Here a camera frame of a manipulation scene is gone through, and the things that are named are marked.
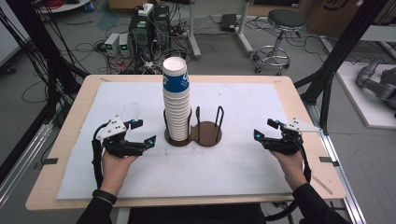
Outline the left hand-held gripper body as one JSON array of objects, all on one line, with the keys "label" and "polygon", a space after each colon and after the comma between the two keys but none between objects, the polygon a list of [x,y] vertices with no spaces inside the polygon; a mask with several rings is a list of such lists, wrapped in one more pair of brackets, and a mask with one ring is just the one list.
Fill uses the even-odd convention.
[{"label": "left hand-held gripper body", "polygon": [[128,130],[119,116],[102,124],[95,131],[95,149],[103,148],[113,156],[124,158],[129,156],[141,156],[144,151],[139,146],[141,143],[129,142],[125,139]]}]

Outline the stack of paper cups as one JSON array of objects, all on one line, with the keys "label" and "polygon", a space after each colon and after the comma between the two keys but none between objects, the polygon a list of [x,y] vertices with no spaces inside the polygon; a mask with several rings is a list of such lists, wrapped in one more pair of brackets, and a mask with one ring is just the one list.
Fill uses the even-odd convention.
[{"label": "stack of paper cups", "polygon": [[184,141],[190,131],[190,81],[183,58],[169,57],[163,61],[163,101],[169,137]]}]

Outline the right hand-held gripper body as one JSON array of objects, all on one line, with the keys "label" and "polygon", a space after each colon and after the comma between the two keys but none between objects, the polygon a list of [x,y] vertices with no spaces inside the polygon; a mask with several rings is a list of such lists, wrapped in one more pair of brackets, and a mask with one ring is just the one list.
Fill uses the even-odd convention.
[{"label": "right hand-held gripper body", "polygon": [[291,121],[284,123],[284,130],[281,131],[281,137],[265,137],[266,142],[262,145],[265,149],[279,152],[284,155],[292,155],[304,148],[302,132],[321,133],[322,129],[307,122],[293,118]]}]

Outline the brown wire cup holder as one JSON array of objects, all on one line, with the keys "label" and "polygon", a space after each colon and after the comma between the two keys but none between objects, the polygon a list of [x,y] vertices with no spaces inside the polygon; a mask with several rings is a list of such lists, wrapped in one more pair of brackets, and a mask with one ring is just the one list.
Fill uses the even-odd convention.
[{"label": "brown wire cup holder", "polygon": [[188,135],[187,138],[182,141],[173,139],[169,132],[169,122],[163,113],[163,120],[165,123],[164,138],[168,144],[174,147],[184,147],[190,142],[195,142],[201,147],[213,147],[219,143],[222,137],[221,125],[224,118],[224,110],[221,105],[218,106],[217,115],[214,122],[212,121],[201,121],[201,109],[199,106],[195,109],[195,117],[197,124],[191,126],[191,114],[188,116]]}]

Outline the grey power supply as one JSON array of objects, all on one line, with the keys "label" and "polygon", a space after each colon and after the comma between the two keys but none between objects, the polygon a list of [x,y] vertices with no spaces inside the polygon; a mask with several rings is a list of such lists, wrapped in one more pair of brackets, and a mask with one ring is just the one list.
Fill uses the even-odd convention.
[{"label": "grey power supply", "polygon": [[129,36],[127,34],[120,34],[119,46],[120,46],[120,55],[122,57],[131,56],[130,41],[129,41]]},{"label": "grey power supply", "polygon": [[110,57],[116,57],[120,53],[120,35],[111,34],[105,42],[106,52]]}]

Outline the round white table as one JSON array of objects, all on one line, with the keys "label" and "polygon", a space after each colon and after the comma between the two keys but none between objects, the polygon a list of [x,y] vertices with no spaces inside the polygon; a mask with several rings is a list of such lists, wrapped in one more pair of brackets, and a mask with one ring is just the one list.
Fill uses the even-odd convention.
[{"label": "round white table", "polygon": [[38,7],[42,13],[66,12],[77,8],[93,11],[94,4],[92,0],[42,0]]}]

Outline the cardboard box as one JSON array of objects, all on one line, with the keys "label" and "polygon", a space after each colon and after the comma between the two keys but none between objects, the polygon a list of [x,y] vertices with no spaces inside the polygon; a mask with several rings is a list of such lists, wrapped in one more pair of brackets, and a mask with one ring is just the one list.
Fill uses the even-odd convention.
[{"label": "cardboard box", "polygon": [[310,0],[306,31],[315,35],[340,37],[357,12],[366,3],[380,0]]}]

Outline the white power adapter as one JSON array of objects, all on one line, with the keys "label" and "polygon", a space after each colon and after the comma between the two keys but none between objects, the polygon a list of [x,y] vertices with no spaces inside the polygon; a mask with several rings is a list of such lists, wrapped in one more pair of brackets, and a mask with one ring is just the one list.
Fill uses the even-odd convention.
[{"label": "white power adapter", "polygon": [[138,15],[139,16],[148,17],[153,9],[154,9],[154,5],[153,4],[146,3],[146,4],[143,5],[142,9],[138,10]]}]

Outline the person's right hand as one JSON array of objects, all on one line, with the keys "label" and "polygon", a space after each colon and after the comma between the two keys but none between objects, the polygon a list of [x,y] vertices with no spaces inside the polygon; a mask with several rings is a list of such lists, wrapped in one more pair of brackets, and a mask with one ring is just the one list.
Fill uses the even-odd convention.
[{"label": "person's right hand", "polygon": [[285,180],[292,190],[297,190],[297,188],[307,182],[303,171],[304,160],[300,153],[284,155],[272,151],[271,154],[278,160],[284,173]]}]

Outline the white platform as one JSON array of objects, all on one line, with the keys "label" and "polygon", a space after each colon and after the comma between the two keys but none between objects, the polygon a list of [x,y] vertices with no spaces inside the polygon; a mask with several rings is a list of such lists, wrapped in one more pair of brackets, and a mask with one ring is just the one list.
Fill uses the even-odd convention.
[{"label": "white platform", "polygon": [[364,66],[366,63],[343,63],[337,77],[367,127],[396,130],[396,110],[387,107],[373,92],[356,84],[358,73]]}]

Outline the person's left hand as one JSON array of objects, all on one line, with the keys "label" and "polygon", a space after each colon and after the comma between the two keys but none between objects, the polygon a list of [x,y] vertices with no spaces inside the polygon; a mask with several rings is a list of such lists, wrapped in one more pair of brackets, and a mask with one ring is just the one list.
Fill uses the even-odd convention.
[{"label": "person's left hand", "polygon": [[105,152],[102,158],[103,182],[100,190],[117,196],[136,156],[118,158]]}]

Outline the black metal frame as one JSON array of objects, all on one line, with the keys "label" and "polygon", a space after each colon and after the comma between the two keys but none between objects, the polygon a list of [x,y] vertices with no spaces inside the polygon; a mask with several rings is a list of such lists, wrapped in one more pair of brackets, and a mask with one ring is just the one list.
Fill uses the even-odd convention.
[{"label": "black metal frame", "polygon": [[387,2],[388,0],[363,0],[360,9],[352,18],[319,70],[294,83],[296,89],[308,84],[307,90],[301,94],[302,101],[308,105],[315,105],[318,97],[322,95],[319,127],[326,135],[329,134],[328,115],[333,78]]},{"label": "black metal frame", "polygon": [[38,7],[33,0],[6,0],[6,3],[27,32],[30,41],[27,41],[10,22],[2,8],[0,8],[0,22],[27,55],[34,70],[46,85],[47,93],[43,109],[0,165],[0,184],[9,176],[38,128],[54,117],[56,105],[66,95],[73,96],[78,93],[81,85],[76,77],[85,78],[89,75],[63,57],[41,20]]}]

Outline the white foam mat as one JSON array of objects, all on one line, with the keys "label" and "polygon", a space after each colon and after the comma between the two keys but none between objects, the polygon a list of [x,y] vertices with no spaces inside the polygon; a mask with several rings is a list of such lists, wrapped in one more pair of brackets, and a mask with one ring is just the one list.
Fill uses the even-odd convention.
[{"label": "white foam mat", "polygon": [[268,119],[287,121],[276,87],[257,83],[191,84],[190,101],[199,116],[213,121],[222,108],[222,137],[213,147],[189,143],[172,147],[164,139],[163,86],[156,82],[106,82],[100,85],[66,165],[58,198],[88,199],[96,187],[92,139],[103,123],[120,117],[141,119],[142,127],[126,138],[141,142],[156,136],[153,148],[131,166],[120,192],[122,198],[171,198],[289,192],[276,159],[255,141],[259,130],[278,138]]}]

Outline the white desk leg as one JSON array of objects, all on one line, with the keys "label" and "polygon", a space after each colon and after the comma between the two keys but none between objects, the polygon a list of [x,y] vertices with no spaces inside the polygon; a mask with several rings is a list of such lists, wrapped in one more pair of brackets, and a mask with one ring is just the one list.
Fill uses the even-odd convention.
[{"label": "white desk leg", "polygon": [[235,27],[236,37],[248,57],[254,52],[253,47],[251,47],[245,35],[245,27],[248,18],[248,8],[250,6],[250,1],[251,0],[243,0],[240,22]]},{"label": "white desk leg", "polygon": [[190,29],[188,30],[188,39],[191,45],[191,50],[193,54],[193,59],[198,60],[202,54],[199,49],[198,43],[196,41],[195,35],[194,35],[194,6],[195,6],[195,0],[189,0],[189,26]]}]

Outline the black computer tower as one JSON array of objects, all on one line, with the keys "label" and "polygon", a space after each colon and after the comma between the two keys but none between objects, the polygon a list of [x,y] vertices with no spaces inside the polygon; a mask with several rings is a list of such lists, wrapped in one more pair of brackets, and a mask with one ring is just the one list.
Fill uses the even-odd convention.
[{"label": "black computer tower", "polygon": [[164,51],[171,47],[169,6],[154,6],[148,17],[139,16],[136,8],[132,14],[129,33],[134,57],[141,62],[154,60],[155,50]]}]

